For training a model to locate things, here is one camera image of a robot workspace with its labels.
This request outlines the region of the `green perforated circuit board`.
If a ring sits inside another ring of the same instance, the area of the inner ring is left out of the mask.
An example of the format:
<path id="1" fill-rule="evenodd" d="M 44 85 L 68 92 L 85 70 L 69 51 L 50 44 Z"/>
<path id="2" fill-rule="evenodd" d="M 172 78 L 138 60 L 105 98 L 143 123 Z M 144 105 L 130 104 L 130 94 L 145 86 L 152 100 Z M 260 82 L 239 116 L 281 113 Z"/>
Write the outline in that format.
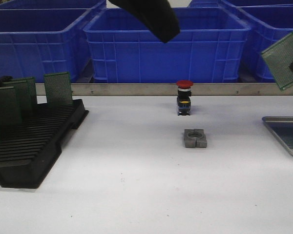
<path id="1" fill-rule="evenodd" d="M 269 126 L 289 148 L 293 148 L 293 123 L 271 123 Z"/>
<path id="2" fill-rule="evenodd" d="M 22 117 L 29 117 L 34 114 L 38 105 L 34 77 L 11 79 L 3 82 L 2 85 L 15 88 Z"/>
<path id="3" fill-rule="evenodd" d="M 47 104 L 50 106 L 73 105 L 70 74 L 68 72 L 44 75 Z"/>
<path id="4" fill-rule="evenodd" d="M 293 31 L 261 52 L 261 57 L 281 91 L 293 86 Z"/>
<path id="5" fill-rule="evenodd" d="M 21 110 L 13 86 L 0 87 L 0 127 L 22 123 Z"/>

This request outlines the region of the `silver metal tray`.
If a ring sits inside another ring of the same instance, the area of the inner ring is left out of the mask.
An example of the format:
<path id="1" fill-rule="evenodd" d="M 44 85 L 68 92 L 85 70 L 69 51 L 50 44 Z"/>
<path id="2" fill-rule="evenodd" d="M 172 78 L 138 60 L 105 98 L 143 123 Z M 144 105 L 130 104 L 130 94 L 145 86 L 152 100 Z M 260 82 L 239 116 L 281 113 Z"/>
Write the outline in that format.
<path id="1" fill-rule="evenodd" d="M 293 156 L 293 117 L 262 117 L 263 124 Z"/>

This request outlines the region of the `black slotted board rack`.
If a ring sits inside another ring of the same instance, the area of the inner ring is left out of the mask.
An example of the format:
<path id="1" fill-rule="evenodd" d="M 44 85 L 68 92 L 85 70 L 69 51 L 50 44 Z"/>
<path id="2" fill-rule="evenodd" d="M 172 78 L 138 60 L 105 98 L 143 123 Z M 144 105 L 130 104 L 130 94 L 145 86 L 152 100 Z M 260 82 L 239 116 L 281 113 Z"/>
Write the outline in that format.
<path id="1" fill-rule="evenodd" d="M 0 77 L 0 87 L 11 79 Z M 38 188 L 60 156 L 62 140 L 88 114 L 81 99 L 73 105 L 37 104 L 32 116 L 21 116 L 21 124 L 0 127 L 1 187 Z"/>

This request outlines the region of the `blue crate behind right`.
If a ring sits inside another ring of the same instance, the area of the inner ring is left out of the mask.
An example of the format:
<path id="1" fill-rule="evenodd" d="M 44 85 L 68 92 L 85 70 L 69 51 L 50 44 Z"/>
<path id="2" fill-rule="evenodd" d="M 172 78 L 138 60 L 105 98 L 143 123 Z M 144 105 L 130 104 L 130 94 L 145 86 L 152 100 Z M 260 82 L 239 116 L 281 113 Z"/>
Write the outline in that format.
<path id="1" fill-rule="evenodd" d="M 228 7 L 268 6 L 268 5 L 293 5 L 293 0 L 192 0 L 188 7 Z"/>

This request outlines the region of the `blue plastic crate right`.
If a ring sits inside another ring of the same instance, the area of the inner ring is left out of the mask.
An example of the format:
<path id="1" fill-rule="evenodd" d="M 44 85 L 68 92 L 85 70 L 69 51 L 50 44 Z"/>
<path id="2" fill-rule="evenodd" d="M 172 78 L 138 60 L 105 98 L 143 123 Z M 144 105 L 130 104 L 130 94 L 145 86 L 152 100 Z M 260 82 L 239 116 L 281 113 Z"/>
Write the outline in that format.
<path id="1" fill-rule="evenodd" d="M 242 64 L 257 82 L 274 82 L 261 52 L 293 31 L 293 6 L 239 7 L 237 16 L 251 28 L 242 53 Z"/>

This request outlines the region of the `blue plastic crate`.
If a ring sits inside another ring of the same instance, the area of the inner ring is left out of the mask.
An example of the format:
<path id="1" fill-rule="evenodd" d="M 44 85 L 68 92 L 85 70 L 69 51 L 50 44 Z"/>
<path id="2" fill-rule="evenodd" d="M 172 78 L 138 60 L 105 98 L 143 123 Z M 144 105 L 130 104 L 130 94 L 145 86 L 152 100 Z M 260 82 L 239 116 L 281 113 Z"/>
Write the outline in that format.
<path id="1" fill-rule="evenodd" d="M 157 39 L 125 10 L 108 8 L 84 28 L 102 83 L 236 82 L 250 27 L 221 7 L 175 8 L 180 33 Z"/>
<path id="2" fill-rule="evenodd" d="M 242 53 L 242 64 L 257 82 L 274 82 L 261 52 L 293 31 L 293 6 L 239 7 L 237 16 L 251 28 Z"/>
<path id="3" fill-rule="evenodd" d="M 0 77 L 69 72 L 77 80 L 90 61 L 84 27 L 90 9 L 0 10 Z"/>

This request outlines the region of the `blue plastic crate centre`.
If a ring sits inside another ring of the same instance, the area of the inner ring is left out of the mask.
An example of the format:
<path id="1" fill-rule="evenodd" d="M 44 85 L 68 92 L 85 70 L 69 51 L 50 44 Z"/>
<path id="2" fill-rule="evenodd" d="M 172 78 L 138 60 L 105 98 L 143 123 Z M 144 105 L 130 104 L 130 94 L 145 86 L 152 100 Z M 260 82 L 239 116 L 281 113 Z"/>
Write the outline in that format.
<path id="1" fill-rule="evenodd" d="M 84 28 L 102 83 L 236 82 L 250 27 L 221 7 L 175 8 L 180 33 L 157 39 L 125 10 L 108 8 Z"/>

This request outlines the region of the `red emergency stop button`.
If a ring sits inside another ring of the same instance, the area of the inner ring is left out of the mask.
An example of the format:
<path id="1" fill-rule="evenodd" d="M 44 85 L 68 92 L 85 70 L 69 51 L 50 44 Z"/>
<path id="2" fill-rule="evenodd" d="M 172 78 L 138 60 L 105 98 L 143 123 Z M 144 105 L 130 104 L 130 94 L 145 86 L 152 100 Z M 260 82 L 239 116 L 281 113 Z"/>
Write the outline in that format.
<path id="1" fill-rule="evenodd" d="M 178 96 L 177 96 L 177 115 L 188 116 L 191 111 L 191 87 L 193 82 L 190 80 L 179 80 L 176 82 L 178 86 Z"/>

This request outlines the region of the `grey metal pipe clamp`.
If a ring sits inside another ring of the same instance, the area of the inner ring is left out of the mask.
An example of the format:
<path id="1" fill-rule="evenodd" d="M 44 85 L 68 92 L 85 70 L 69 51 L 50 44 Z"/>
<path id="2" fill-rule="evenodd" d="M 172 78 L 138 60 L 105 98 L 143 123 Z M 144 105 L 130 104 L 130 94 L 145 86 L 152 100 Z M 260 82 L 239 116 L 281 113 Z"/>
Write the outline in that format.
<path id="1" fill-rule="evenodd" d="M 207 137 L 203 129 L 185 129 L 184 145 L 186 148 L 207 148 Z"/>

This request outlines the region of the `blue plastic crate left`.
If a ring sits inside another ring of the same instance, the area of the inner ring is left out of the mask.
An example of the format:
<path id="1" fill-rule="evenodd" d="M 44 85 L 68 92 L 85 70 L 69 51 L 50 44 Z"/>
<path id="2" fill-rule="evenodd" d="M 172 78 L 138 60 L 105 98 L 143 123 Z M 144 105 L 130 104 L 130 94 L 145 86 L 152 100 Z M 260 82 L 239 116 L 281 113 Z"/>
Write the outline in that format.
<path id="1" fill-rule="evenodd" d="M 84 27 L 90 9 L 0 10 L 0 77 L 69 72 L 77 80 L 90 61 Z"/>

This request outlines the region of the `blue crate behind left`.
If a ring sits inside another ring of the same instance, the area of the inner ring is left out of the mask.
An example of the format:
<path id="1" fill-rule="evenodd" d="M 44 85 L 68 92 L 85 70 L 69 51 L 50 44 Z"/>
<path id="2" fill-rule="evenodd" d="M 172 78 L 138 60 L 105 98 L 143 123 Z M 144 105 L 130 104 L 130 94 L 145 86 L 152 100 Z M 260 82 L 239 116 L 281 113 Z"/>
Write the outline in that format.
<path id="1" fill-rule="evenodd" d="M 11 0 L 0 9 L 86 9 L 106 7 L 105 0 Z"/>

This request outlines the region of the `steel table edge rail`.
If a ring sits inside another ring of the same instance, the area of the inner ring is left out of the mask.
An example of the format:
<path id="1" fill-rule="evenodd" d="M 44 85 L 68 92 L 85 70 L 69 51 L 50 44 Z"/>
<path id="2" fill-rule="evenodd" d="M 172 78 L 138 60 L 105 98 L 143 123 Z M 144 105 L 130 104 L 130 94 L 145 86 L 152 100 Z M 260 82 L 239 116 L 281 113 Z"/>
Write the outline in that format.
<path id="1" fill-rule="evenodd" d="M 74 96 L 175 96 L 174 83 L 73 83 Z M 281 91 L 275 83 L 196 83 L 193 96 L 293 96 L 293 86 Z"/>

